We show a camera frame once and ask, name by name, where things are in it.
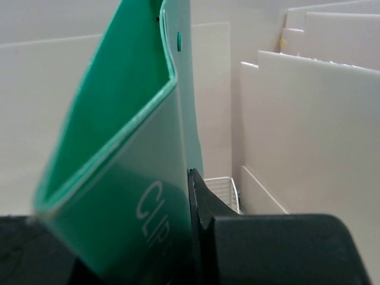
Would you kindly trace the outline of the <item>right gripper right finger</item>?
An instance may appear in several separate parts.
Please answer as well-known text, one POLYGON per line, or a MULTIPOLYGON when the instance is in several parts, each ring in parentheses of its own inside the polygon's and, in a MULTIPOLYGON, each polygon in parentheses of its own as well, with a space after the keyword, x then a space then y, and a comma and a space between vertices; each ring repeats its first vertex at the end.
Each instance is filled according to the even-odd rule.
POLYGON ((241 215, 188 172, 195 284, 370 284, 346 225, 328 214, 241 215))

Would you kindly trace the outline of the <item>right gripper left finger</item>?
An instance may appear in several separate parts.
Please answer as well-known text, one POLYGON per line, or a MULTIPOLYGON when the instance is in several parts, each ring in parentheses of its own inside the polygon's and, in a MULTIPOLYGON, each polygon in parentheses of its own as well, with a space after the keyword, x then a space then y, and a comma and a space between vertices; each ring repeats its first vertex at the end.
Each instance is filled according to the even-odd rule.
POLYGON ((41 224, 1 216, 1 284, 103 284, 41 224))

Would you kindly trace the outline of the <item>green clip folder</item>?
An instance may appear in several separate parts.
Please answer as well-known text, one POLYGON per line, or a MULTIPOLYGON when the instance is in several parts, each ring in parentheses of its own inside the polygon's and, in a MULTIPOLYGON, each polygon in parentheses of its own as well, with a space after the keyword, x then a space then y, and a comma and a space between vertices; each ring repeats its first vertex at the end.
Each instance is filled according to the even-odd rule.
POLYGON ((106 284, 191 262, 187 171, 202 170, 189 1, 122 1, 66 114, 36 217, 106 284))

